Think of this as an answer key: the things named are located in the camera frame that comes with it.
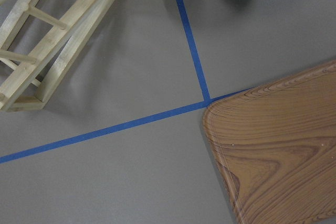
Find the bamboo dish rack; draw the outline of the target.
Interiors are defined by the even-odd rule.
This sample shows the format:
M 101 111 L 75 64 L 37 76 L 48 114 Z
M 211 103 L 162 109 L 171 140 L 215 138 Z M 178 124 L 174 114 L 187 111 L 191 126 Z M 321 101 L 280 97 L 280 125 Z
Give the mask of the bamboo dish rack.
M 38 9 L 38 1 L 17 0 L 1 25 L 1 62 L 12 70 L 1 84 L 1 111 L 43 109 L 114 2 L 76 0 L 56 19 Z M 27 55 L 9 51 L 30 16 L 50 24 L 50 31 Z

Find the wooden grain tray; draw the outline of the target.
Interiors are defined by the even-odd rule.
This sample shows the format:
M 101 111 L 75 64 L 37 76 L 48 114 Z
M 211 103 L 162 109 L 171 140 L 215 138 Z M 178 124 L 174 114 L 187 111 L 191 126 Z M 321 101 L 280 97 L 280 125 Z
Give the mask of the wooden grain tray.
M 203 127 L 238 223 L 335 216 L 335 61 L 216 101 Z

